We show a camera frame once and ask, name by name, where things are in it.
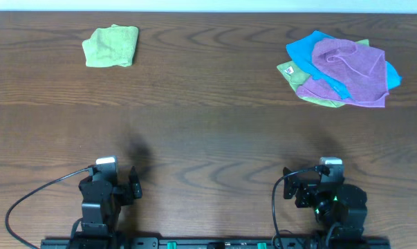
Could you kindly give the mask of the purple microfiber cloth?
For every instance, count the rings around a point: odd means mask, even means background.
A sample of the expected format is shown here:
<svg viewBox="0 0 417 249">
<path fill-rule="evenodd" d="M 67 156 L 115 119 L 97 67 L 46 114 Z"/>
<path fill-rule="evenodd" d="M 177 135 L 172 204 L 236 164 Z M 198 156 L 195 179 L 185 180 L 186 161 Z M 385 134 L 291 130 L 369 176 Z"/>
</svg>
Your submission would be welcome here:
<svg viewBox="0 0 417 249">
<path fill-rule="evenodd" d="M 383 50 L 347 39 L 324 38 L 314 46 L 312 63 L 340 101 L 385 107 L 389 89 Z"/>
</svg>

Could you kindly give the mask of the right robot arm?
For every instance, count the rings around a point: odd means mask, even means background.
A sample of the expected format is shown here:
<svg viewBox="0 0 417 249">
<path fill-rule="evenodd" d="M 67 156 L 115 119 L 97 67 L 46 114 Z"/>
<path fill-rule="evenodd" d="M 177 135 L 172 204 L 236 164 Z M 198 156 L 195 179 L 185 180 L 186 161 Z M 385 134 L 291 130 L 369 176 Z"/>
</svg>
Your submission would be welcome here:
<svg viewBox="0 0 417 249">
<path fill-rule="evenodd" d="M 367 217 L 367 193 L 344 182 L 342 164 L 324 164 L 296 172 L 284 168 L 284 198 L 297 208 L 312 208 L 326 232 L 316 233 L 302 248 L 345 248 L 362 240 Z"/>
</svg>

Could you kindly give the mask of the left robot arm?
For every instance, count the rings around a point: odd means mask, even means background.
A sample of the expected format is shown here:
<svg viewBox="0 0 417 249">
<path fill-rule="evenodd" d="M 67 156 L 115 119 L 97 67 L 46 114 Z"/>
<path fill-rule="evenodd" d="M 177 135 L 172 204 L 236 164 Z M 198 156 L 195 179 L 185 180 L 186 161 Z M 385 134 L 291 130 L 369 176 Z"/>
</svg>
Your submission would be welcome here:
<svg viewBox="0 0 417 249">
<path fill-rule="evenodd" d="M 121 207 L 132 205 L 142 197 L 142 188 L 136 168 L 129 170 L 128 181 L 118 182 L 116 163 L 90 165 L 89 175 L 80 181 L 82 218 L 74 225 L 80 232 L 72 232 L 68 248 L 88 249 L 126 248 L 127 242 L 116 230 Z"/>
</svg>

